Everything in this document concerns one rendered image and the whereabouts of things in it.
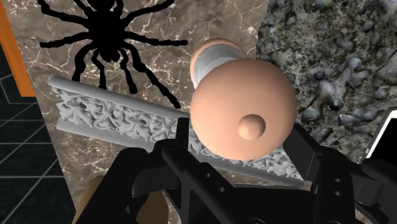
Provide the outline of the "peach rounded bottle with knob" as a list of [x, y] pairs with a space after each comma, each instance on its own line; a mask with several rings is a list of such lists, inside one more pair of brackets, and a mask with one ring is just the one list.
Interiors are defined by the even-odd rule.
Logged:
[[195, 50], [190, 75], [192, 127], [211, 152], [232, 160], [259, 159], [289, 136], [295, 93], [278, 67], [249, 58], [228, 39], [212, 38]]

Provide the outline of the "black tablet with white edge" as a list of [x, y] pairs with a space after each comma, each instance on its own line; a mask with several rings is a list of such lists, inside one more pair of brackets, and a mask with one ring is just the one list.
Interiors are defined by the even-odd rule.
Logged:
[[381, 159], [397, 167], [397, 107], [385, 111], [362, 159]]

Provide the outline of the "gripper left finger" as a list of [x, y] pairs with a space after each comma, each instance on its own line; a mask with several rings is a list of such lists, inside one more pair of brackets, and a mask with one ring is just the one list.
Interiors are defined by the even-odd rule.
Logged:
[[119, 152], [75, 224], [167, 224], [165, 195], [182, 224], [245, 224], [232, 198], [236, 188], [188, 151], [188, 125], [179, 118], [175, 138], [156, 142], [150, 153]]

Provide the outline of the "black toy spider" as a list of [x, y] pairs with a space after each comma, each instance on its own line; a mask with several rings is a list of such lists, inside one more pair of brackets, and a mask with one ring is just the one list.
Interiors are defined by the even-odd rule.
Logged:
[[182, 40], [159, 40], [148, 38], [146, 36], [127, 31], [126, 27], [136, 17], [162, 11], [174, 3], [175, 0], [165, 0], [162, 3], [153, 6], [131, 11], [126, 17], [122, 17], [124, 3], [123, 0], [87, 0], [84, 5], [81, 0], [73, 0], [77, 6], [83, 10], [86, 18], [77, 15], [55, 11], [45, 0], [37, 0], [41, 7], [41, 12], [51, 17], [59, 18], [64, 22], [80, 24], [87, 28], [87, 32], [79, 32], [72, 36], [62, 39], [40, 42], [42, 48], [58, 48], [66, 44], [76, 43], [85, 39], [91, 42], [83, 46], [74, 58], [73, 81], [80, 81], [81, 74], [85, 71], [86, 64], [84, 61], [88, 52], [92, 51], [92, 62], [99, 70], [99, 88], [107, 89], [106, 75], [103, 64], [97, 59], [101, 57], [106, 62], [120, 62], [120, 68], [125, 73], [125, 79], [131, 94], [137, 93], [137, 86], [127, 68], [127, 64], [132, 59], [133, 68], [144, 73], [150, 83], [156, 86], [162, 95], [166, 96], [176, 109], [181, 107], [177, 98], [169, 91], [167, 87], [161, 84], [154, 73], [141, 61], [137, 48], [126, 42], [127, 39], [146, 43], [152, 46], [186, 46], [188, 41]]

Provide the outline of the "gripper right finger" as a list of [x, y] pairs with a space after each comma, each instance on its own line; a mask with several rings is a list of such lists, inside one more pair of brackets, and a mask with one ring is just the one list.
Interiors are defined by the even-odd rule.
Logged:
[[397, 167], [373, 158], [351, 162], [321, 146], [298, 123], [283, 148], [302, 178], [312, 183], [314, 224], [356, 224], [356, 211], [372, 224], [397, 224]]

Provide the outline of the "marble top table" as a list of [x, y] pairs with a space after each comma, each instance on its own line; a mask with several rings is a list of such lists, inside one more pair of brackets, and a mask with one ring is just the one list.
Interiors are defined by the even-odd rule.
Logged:
[[[77, 24], [41, 13], [36, 0], [0, 0], [9, 22], [24, 69], [58, 156], [74, 202], [94, 177], [105, 173], [121, 146], [57, 129], [59, 96], [49, 80], [70, 78], [74, 56], [82, 43], [42, 49], [39, 43], [81, 32]], [[186, 39], [188, 46], [150, 46], [136, 43], [141, 60], [188, 111], [193, 85], [189, 61], [198, 44], [211, 37], [224, 37], [239, 44], [250, 56], [255, 53], [258, 28], [267, 0], [176, 0], [164, 11], [136, 18], [129, 30], [156, 39]]]

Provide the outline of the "tan rounded object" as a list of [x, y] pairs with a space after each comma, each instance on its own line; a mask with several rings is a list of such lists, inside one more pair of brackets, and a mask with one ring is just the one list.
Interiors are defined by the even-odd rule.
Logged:
[[[86, 187], [76, 208], [71, 224], [75, 224], [88, 201], [96, 191], [104, 176], [97, 176]], [[169, 207], [161, 191], [149, 194], [146, 202], [137, 214], [138, 224], [168, 224]]]

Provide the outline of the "rock patterned robot stand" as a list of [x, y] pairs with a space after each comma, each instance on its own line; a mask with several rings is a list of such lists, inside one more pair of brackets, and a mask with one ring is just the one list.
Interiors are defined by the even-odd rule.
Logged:
[[397, 106], [397, 0], [270, 0], [256, 50], [292, 82], [297, 122], [360, 162]]

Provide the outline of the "grey carved ornamental moulding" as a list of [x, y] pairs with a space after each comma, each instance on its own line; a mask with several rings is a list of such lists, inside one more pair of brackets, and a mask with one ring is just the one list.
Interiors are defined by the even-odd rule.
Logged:
[[[122, 146], [144, 148], [148, 152], [155, 142], [173, 138], [178, 118], [189, 115], [60, 76], [54, 76], [48, 84], [61, 98], [57, 103], [60, 113], [57, 129]], [[281, 148], [259, 160], [227, 160], [211, 153], [190, 130], [188, 150], [197, 160], [218, 169], [285, 185], [304, 184]]]

